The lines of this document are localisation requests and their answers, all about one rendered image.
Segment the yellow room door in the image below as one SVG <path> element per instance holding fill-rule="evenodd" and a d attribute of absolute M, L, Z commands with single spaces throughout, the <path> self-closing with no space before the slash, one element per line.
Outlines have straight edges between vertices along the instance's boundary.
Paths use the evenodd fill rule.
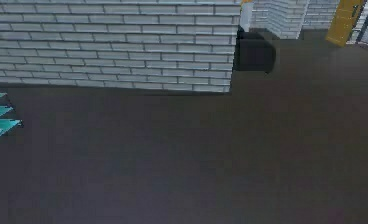
<path fill-rule="evenodd" d="M 361 14 L 365 0 L 340 0 L 336 8 L 331 25 L 328 29 L 326 40 L 337 46 L 343 47 L 350 38 L 353 28 Z M 353 6 L 359 5 L 356 14 L 352 17 Z"/>

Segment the white orange-topped post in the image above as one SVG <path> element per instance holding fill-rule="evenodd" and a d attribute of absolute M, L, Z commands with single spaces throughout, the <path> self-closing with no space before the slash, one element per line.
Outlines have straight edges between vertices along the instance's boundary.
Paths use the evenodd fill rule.
<path fill-rule="evenodd" d="M 253 14 L 254 0 L 242 0 L 240 4 L 239 26 L 248 32 Z"/>

